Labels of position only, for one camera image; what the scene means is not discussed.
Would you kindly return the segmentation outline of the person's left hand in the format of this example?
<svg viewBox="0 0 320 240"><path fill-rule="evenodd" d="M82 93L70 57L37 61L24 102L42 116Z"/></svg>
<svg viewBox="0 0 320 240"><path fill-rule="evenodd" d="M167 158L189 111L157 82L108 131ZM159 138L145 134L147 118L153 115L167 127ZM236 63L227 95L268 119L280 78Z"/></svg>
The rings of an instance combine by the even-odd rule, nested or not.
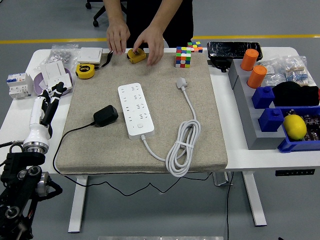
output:
<svg viewBox="0 0 320 240"><path fill-rule="evenodd" d="M142 43L147 43L149 54L147 65L156 65L164 54L163 29L161 25L151 23L137 38L133 45L133 51L137 51Z"/></svg>

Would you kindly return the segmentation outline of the person's right hand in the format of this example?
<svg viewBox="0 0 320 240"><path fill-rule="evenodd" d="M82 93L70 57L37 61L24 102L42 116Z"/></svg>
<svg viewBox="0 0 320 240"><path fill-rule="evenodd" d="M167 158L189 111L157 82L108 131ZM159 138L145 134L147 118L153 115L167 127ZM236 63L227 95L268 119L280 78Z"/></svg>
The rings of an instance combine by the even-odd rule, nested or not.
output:
<svg viewBox="0 0 320 240"><path fill-rule="evenodd" d="M110 21L106 31L106 37L109 50L121 55L126 51L130 31L123 20Z"/></svg>

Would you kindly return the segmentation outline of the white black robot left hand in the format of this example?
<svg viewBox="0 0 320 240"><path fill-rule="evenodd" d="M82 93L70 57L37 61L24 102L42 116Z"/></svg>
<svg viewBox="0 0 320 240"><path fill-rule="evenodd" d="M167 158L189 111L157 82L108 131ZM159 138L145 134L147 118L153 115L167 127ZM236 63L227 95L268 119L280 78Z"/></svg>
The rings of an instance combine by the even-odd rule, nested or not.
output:
<svg viewBox="0 0 320 240"><path fill-rule="evenodd" d="M34 100L31 111L30 133L23 142L25 152L47 152L52 137L51 122L59 105L60 98L67 88L59 82L47 88Z"/></svg>

